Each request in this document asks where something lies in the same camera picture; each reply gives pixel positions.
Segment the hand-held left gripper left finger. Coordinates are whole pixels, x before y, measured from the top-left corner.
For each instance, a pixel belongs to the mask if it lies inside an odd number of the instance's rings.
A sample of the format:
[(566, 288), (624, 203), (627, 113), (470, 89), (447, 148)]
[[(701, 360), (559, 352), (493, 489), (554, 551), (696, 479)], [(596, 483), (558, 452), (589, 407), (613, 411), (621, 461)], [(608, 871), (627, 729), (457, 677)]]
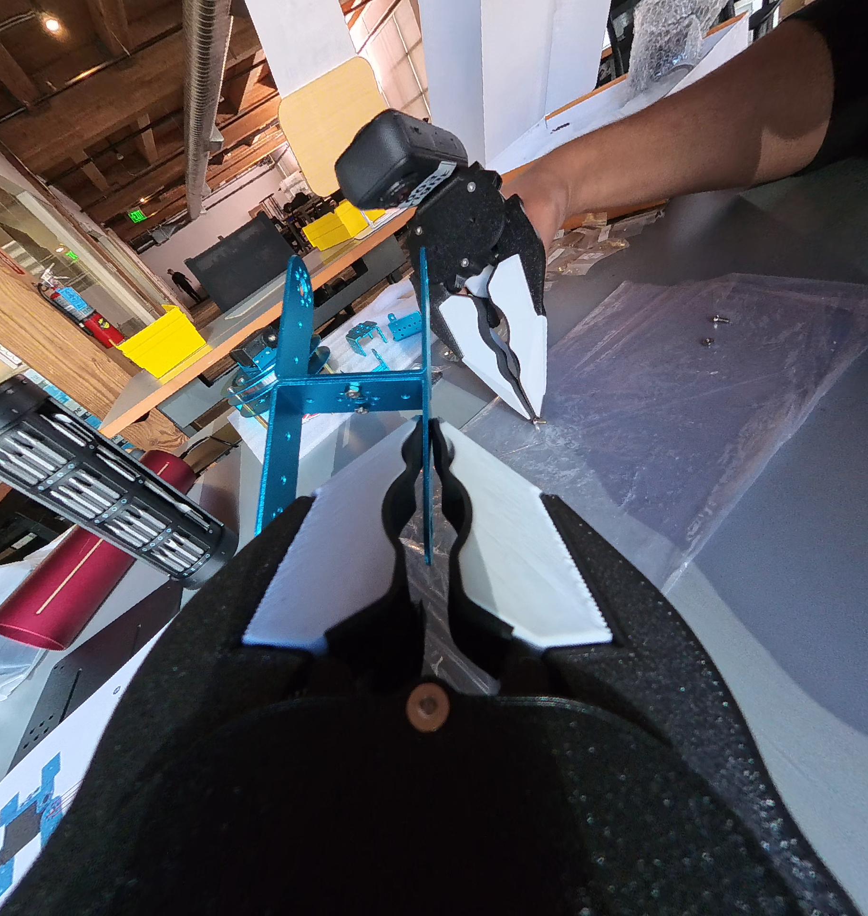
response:
[(383, 600), (405, 572), (398, 538), (417, 510), (423, 425), (406, 422), (313, 495), (243, 643), (307, 652)]

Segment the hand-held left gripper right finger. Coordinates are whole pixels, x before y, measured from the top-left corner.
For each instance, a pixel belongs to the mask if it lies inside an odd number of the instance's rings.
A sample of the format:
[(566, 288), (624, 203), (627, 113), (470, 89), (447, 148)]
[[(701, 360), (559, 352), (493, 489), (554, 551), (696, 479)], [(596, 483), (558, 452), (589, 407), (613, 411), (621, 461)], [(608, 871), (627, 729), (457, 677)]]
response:
[(449, 615), (463, 652), (612, 642), (537, 487), (442, 420), (435, 466), (442, 513), (456, 534)]

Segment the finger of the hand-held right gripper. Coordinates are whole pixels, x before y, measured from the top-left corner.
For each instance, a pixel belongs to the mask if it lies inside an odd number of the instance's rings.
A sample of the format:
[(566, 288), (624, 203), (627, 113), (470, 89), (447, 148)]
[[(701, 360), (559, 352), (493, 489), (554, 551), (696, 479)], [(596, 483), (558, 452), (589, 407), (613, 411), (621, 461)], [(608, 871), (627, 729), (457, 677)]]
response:
[(439, 306), (462, 361), (476, 376), (524, 418), (535, 418), (520, 378), (516, 358), (488, 324), (486, 302), (452, 295)]
[(493, 364), (485, 371), (486, 383), (520, 415), (541, 422), (548, 322), (537, 313), (520, 256), (507, 258), (496, 267), (488, 292), (507, 321), (508, 339), (505, 350), (497, 343), (487, 350)]

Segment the small clear plastic bag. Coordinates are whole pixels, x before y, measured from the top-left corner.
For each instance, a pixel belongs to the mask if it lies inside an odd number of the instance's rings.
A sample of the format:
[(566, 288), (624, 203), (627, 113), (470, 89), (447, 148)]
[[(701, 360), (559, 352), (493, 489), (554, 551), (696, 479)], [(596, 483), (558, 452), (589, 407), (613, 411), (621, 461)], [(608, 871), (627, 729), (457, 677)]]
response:
[(431, 564), (424, 552), (424, 520), (421, 511), (405, 525), (400, 541), (410, 595), (421, 603), (425, 617), (425, 647), (421, 674), (446, 683), (452, 690), (469, 695), (492, 695), (498, 681), (466, 658), (455, 645), (449, 625), (449, 557), (455, 531), (441, 512), (440, 484), (434, 484)]

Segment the blue metal bracket assembly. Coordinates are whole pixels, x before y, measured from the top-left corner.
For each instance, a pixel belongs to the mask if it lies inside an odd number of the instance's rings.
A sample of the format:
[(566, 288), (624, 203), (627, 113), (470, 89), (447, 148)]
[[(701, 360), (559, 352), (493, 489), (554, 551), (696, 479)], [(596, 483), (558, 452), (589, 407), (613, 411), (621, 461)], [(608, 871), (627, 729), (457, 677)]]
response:
[(420, 370), (359, 374), (308, 375), (314, 313), (310, 273), (304, 262), (290, 258), (284, 284), (276, 358), (277, 383), (271, 392), (268, 434), (258, 500), (255, 534), (259, 535), (296, 497), (302, 417), (305, 414), (354, 413), (418, 409), (422, 426), (424, 550), (433, 556), (433, 487), (429, 443), (431, 369), (429, 364), (428, 256), (418, 251), (418, 296), (422, 315)]

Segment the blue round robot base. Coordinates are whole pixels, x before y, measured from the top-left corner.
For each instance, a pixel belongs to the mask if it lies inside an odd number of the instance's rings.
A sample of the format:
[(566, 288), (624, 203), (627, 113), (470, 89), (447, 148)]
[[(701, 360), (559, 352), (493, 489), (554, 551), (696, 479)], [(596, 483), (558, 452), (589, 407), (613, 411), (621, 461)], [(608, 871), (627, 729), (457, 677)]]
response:
[(277, 383), (277, 346), (278, 327), (270, 325), (230, 353), (236, 367), (223, 385), (222, 395), (245, 418), (268, 411)]

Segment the person's right forearm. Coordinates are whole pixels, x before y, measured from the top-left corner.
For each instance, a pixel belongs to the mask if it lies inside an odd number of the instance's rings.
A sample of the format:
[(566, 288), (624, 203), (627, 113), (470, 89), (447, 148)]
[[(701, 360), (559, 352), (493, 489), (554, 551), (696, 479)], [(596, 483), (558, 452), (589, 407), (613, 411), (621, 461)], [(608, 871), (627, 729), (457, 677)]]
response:
[(569, 217), (749, 187), (868, 153), (868, 2), (818, 1), (692, 86), (507, 184), (548, 246)]

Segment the white foam tray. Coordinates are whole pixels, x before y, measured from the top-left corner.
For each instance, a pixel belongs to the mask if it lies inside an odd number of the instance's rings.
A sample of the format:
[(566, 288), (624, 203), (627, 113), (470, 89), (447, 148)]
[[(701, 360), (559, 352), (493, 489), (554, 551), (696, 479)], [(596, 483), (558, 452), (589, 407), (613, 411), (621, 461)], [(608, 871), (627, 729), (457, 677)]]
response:
[[(390, 370), (417, 368), (421, 350), (420, 334), (396, 341), (388, 329), (391, 316), (402, 318), (417, 310), (417, 298), (411, 279), (387, 285), (353, 319), (323, 339), (323, 345), (331, 351), (331, 370), (343, 373), (371, 371), (379, 365), (380, 360)], [(348, 330), (360, 322), (376, 322), (385, 335), (385, 342), (377, 334), (364, 342), (364, 356), (351, 349), (346, 340)], [(380, 359), (373, 356), (374, 352), (379, 353)], [(432, 344), (431, 354), (434, 369), (440, 372), (440, 375), (433, 374), (433, 410), (437, 416), (462, 427), (494, 397), (465, 366), (448, 361), (439, 342)], [(298, 495), (307, 495), (313, 491), (414, 414), (414, 410), (408, 410), (399, 413), (332, 414), (304, 418)], [(242, 504), (247, 503), (251, 509), (255, 509), (267, 430), (261, 418), (244, 418), (234, 412), (230, 420), (244, 441), (240, 448), (242, 456), (238, 495)]]

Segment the light plywood panel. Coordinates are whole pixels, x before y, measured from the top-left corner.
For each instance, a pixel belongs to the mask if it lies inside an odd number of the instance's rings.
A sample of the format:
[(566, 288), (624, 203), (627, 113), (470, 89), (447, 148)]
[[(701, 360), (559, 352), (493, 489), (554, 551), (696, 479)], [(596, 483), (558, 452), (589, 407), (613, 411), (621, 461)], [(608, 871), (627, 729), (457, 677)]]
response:
[(280, 100), (280, 127), (315, 194), (336, 192), (337, 158), (385, 109), (371, 64), (356, 55)]

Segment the large clear plastic bag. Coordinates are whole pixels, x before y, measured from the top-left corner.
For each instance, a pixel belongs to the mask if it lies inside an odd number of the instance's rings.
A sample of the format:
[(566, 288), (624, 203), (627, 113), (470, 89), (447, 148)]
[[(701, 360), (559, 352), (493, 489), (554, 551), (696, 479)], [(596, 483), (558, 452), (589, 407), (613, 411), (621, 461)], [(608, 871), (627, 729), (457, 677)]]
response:
[(867, 347), (868, 286), (625, 282), (552, 348), (545, 425), (494, 406), (469, 432), (668, 590)]

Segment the black monitor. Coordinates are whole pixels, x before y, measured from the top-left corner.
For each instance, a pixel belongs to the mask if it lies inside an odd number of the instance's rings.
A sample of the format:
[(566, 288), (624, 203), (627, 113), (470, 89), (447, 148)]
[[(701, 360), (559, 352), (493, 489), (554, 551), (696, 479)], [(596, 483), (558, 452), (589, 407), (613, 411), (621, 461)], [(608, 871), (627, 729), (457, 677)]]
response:
[(264, 212), (185, 265), (221, 312), (283, 277), (295, 252)]

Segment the black perforated plate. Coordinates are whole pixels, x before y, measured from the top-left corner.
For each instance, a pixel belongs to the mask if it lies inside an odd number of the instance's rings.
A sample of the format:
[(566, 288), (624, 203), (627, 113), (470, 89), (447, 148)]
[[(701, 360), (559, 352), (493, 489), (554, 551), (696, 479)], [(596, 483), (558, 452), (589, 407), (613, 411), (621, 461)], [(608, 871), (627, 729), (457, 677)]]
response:
[(170, 622), (179, 611), (182, 594), (181, 583), (165, 582), (56, 663), (10, 770)]

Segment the bubble wrap roll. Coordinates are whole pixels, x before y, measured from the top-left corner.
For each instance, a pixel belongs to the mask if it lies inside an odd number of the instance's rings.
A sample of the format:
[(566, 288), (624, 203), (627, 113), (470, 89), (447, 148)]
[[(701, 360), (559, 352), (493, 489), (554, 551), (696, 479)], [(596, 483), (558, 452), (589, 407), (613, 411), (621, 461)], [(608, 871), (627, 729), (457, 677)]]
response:
[(703, 39), (727, 1), (641, 1), (634, 9), (628, 84), (640, 94), (702, 58)]

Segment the red fire extinguisher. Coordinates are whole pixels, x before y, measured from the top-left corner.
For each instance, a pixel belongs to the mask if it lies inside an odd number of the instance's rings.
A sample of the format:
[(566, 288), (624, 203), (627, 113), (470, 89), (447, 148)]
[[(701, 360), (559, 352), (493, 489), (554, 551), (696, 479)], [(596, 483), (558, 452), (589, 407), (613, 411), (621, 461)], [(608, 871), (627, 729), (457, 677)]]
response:
[(85, 310), (79, 324), (106, 349), (119, 347), (125, 341), (118, 327), (94, 309)]

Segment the silver ventilation duct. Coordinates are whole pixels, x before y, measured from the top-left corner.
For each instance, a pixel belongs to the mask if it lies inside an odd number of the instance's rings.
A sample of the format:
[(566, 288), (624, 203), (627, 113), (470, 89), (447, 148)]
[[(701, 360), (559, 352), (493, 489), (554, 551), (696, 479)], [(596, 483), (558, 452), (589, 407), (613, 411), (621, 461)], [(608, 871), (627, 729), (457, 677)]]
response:
[(200, 211), (215, 116), (232, 28), (230, 1), (184, 1), (186, 40), (184, 130), (186, 192), (192, 218)]

